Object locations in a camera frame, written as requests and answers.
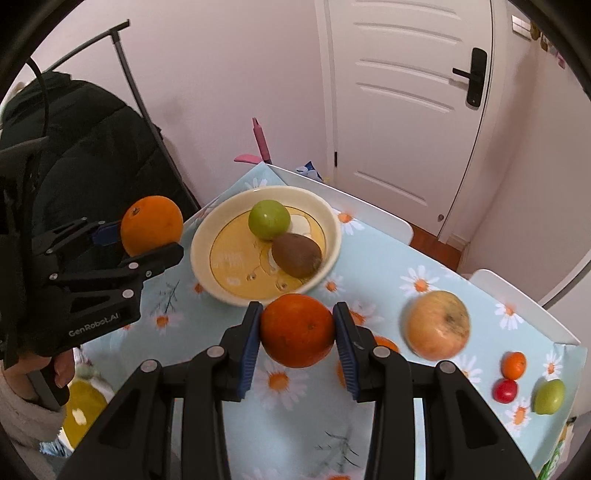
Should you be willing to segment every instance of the metal pole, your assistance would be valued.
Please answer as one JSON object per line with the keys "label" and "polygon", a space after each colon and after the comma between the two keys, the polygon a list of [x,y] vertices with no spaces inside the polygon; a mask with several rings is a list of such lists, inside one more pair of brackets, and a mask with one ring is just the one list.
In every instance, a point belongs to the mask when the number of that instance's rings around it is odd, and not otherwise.
{"label": "metal pole", "polygon": [[70,60],[70,58],[72,58],[74,55],[80,53],[82,50],[84,50],[85,48],[90,47],[93,43],[98,42],[99,40],[102,40],[105,37],[110,37],[113,32],[118,32],[119,30],[123,30],[124,28],[129,27],[129,19],[127,19],[127,21],[114,26],[113,28],[110,28],[106,31],[104,31],[103,33],[91,38],[89,41],[84,42],[82,45],[76,47],[74,50],[72,50],[70,53],[66,54],[65,56],[63,56],[62,58],[60,58],[57,62],[55,62],[53,65],[51,65],[51,67],[49,67],[46,72],[51,72],[52,70],[55,70],[56,68],[58,68],[61,64],[63,64],[65,61]]}
{"label": "metal pole", "polygon": [[187,195],[187,197],[191,201],[193,208],[195,208],[195,211],[198,211],[200,207],[199,207],[199,204],[197,203],[197,200],[195,199],[195,197],[193,196],[191,191],[185,185],[183,178],[177,169],[177,166],[174,164],[173,158],[170,156],[168,149],[164,145],[164,141],[162,140],[162,137],[160,136],[158,129],[152,123],[152,119],[150,118],[150,115],[148,113],[148,109],[146,108],[144,101],[142,100],[142,97],[139,94],[138,86],[135,84],[134,77],[131,74],[131,69],[129,68],[129,64],[127,63],[127,59],[125,58],[125,53],[123,51],[123,47],[121,46],[121,38],[119,37],[119,32],[112,31],[111,32],[111,39],[113,40],[113,45],[115,46],[117,56],[119,57],[119,62],[121,64],[121,68],[123,69],[125,79],[127,80],[127,83],[129,84],[129,88],[131,89],[131,93],[134,96],[135,102],[138,104],[138,108],[142,114],[142,117],[144,117],[144,120],[145,120],[146,124],[148,125],[148,128],[152,132],[152,136],[154,137],[154,140],[156,140],[156,144],[158,145],[162,154],[164,155],[164,157],[168,161],[168,164],[172,168],[172,171],[173,171],[174,175],[177,177],[177,180],[181,184],[181,188],[183,189],[183,191],[185,192],[185,194]]}

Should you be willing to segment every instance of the white sleeve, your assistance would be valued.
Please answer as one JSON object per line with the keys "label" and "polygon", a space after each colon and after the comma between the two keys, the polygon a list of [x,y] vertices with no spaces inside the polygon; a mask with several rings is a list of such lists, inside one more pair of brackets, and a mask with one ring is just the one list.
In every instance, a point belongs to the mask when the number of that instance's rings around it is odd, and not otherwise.
{"label": "white sleeve", "polygon": [[0,423],[31,472],[40,480],[53,480],[55,475],[39,452],[39,443],[56,439],[64,417],[64,409],[46,410],[16,395],[4,378],[4,365],[0,362]]}

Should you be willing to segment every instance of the floor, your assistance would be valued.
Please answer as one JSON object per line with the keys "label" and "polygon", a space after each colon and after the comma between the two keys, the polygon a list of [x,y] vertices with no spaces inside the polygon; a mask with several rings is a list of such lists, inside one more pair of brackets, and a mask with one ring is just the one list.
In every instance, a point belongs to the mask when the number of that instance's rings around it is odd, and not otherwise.
{"label": "floor", "polygon": [[450,245],[438,242],[435,235],[426,232],[422,228],[415,225],[411,226],[414,232],[413,241],[410,242],[411,247],[431,257],[433,260],[437,260],[454,272],[457,271],[457,266],[460,264],[460,256],[462,255],[459,250],[456,250]]}

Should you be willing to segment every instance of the kiwi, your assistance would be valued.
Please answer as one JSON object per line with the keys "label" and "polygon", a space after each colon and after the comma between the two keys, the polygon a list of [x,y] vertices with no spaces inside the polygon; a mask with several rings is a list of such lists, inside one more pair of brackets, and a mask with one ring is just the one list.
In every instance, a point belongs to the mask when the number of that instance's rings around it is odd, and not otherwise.
{"label": "kiwi", "polygon": [[295,278],[306,278],[320,268],[322,251],[311,238],[284,233],[273,240],[271,255],[279,267]]}

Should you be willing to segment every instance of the pink object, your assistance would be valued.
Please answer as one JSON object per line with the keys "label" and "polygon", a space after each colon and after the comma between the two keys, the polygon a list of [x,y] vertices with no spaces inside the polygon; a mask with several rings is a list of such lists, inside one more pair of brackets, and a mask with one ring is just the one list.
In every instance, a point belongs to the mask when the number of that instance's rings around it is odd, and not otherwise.
{"label": "pink object", "polygon": [[243,153],[242,155],[238,155],[234,158],[235,162],[238,163],[251,163],[253,165],[257,165],[263,161],[263,159],[257,155],[250,155],[250,153]]}
{"label": "pink object", "polygon": [[267,147],[267,141],[265,140],[265,134],[262,132],[262,127],[256,118],[252,118],[253,131],[255,133],[256,143],[259,146],[261,157],[265,163],[271,163],[271,154],[269,153],[269,147]]}

